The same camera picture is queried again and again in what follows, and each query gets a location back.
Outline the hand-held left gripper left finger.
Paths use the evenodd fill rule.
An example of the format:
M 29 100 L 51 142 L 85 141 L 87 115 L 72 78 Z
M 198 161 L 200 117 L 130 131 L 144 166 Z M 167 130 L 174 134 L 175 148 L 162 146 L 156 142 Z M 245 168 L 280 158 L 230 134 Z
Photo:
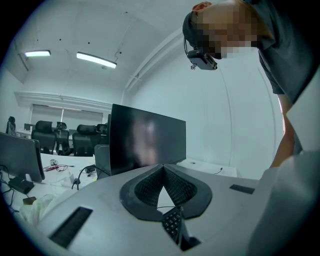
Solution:
M 163 219 L 163 214 L 157 210 L 159 196 L 164 186 L 163 167 L 162 164 L 152 167 L 126 182 L 120 189 L 120 202 L 139 220 L 161 222 Z

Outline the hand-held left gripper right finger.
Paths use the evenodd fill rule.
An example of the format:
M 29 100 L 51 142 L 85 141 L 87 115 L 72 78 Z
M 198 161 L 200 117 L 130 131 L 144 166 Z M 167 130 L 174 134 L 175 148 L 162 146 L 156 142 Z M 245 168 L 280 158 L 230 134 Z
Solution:
M 169 164 L 163 166 L 163 186 L 184 219 L 201 216 L 213 197 L 206 183 Z

